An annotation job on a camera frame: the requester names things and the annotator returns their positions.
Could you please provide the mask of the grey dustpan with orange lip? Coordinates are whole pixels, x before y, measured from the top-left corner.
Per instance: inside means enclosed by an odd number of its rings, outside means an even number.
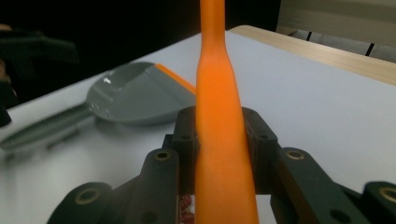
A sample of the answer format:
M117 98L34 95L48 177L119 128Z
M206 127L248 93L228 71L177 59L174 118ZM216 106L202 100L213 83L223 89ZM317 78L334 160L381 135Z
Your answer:
M30 147L90 116L109 122L154 126L172 122L195 105L195 88L158 63L127 63L95 81L86 100L37 121L0 141L5 151Z

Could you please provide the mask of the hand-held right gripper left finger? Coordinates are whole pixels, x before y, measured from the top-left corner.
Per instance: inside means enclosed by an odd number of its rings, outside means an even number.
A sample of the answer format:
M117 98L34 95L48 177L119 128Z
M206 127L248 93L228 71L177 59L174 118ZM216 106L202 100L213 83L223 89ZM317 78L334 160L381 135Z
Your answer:
M175 150L179 157L179 193L192 195L195 184L195 164L199 151L194 106L178 112L174 131L165 136L163 147Z

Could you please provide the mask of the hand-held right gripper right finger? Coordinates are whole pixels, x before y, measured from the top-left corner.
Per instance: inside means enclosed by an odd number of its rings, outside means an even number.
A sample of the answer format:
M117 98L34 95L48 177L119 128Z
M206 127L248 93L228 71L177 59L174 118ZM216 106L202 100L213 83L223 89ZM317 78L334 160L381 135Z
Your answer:
M255 192L270 194L272 160L278 149L277 136L255 110L244 107L243 115Z

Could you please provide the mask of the white table mat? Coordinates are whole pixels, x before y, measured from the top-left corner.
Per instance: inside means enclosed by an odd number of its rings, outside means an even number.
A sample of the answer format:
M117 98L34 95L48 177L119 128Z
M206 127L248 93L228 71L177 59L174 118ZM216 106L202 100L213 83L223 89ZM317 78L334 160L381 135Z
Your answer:
M308 152L350 189L369 181L396 184L396 86L242 35L226 38L242 104L262 116L281 146ZM75 187L123 184L172 130L91 118L53 147L13 159L0 152L0 224L46 224Z

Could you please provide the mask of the orange brush with grey bristles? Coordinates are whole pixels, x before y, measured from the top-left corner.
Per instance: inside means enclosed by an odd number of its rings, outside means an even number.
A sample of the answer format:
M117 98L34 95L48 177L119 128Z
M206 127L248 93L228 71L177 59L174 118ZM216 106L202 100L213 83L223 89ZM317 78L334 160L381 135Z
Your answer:
M200 0L196 224L259 224L248 140L225 41L225 1Z

